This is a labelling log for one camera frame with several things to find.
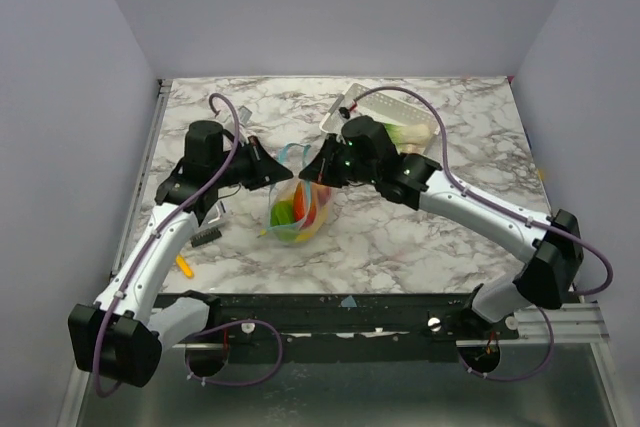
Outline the green toy pepper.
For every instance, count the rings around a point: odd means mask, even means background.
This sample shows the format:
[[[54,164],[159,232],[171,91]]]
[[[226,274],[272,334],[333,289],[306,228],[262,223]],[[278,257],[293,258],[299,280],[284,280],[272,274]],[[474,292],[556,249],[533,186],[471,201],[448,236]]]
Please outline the green toy pepper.
[[[296,222],[293,202],[282,200],[276,202],[270,211],[270,226],[291,225]]]

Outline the orange yellow toy mango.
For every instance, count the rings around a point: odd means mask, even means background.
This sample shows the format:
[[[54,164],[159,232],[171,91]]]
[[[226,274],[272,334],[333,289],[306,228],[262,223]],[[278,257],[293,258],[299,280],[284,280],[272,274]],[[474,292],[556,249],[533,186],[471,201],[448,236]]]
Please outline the orange yellow toy mango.
[[[307,216],[311,207],[311,193],[307,192],[307,186],[304,182],[297,184],[293,197],[293,208],[296,222],[302,221],[302,227],[307,228]]]

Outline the white perforated plastic basket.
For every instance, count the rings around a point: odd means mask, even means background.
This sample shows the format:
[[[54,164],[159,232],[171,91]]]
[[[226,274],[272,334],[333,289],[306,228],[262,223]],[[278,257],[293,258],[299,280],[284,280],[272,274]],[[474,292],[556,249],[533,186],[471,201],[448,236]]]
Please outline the white perforated plastic basket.
[[[341,106],[351,107],[353,99],[367,90],[362,84],[352,83],[334,102],[329,111],[324,115],[319,124],[323,133],[341,132],[344,121],[338,114]],[[423,107],[400,100],[396,95],[377,92],[357,102],[357,107],[352,112],[352,118],[359,115],[370,116],[373,120],[396,125],[428,124],[433,131],[433,138],[422,153],[426,155],[430,148],[438,141],[440,127],[434,116]]]

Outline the clear zip top bag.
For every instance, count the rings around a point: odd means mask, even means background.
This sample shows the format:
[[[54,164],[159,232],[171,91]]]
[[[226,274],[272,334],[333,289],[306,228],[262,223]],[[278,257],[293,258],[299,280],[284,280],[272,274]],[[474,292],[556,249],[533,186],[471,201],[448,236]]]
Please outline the clear zip top bag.
[[[333,188],[297,177],[271,186],[266,224],[259,236],[287,245],[305,243],[327,221],[333,200]]]

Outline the green toy bok choy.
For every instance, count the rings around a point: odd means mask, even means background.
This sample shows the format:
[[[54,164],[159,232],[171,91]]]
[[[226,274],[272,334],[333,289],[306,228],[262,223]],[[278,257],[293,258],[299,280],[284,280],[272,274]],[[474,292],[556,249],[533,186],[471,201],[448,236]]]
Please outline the green toy bok choy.
[[[383,124],[396,150],[400,153],[422,154],[433,138],[428,124],[396,125]]]

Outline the yellow toy banana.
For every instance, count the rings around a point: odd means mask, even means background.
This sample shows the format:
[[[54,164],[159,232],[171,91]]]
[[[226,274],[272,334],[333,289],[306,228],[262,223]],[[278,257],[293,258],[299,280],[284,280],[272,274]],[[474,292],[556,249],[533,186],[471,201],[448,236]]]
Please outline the yellow toy banana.
[[[276,230],[275,235],[278,240],[284,243],[301,243],[307,242],[316,235],[314,230],[296,230],[296,229],[282,229]]]

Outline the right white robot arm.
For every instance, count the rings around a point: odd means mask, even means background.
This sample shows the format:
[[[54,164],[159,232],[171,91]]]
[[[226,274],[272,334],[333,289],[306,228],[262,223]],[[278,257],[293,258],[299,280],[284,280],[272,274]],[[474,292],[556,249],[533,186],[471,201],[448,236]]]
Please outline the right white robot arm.
[[[340,134],[327,135],[299,177],[334,188],[371,185],[384,199],[454,221],[520,260],[521,271],[479,285],[466,301],[460,326],[474,339],[516,310],[561,308],[584,257],[573,214],[561,210],[548,217],[475,193],[447,177],[438,162],[398,152],[385,127],[369,116],[353,118]]]

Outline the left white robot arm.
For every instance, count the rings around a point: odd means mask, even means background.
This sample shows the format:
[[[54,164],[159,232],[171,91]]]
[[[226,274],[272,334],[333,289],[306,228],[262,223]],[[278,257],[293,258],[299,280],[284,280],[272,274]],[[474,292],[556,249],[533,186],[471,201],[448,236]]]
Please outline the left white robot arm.
[[[216,205],[222,188],[256,190],[292,178],[260,141],[234,140],[215,121],[190,124],[184,155],[156,192],[146,228],[120,272],[90,305],[77,304],[68,328],[77,367],[117,384],[145,386],[164,350],[190,335],[214,340],[222,327],[212,296],[187,292],[166,311],[152,311],[177,255]]]

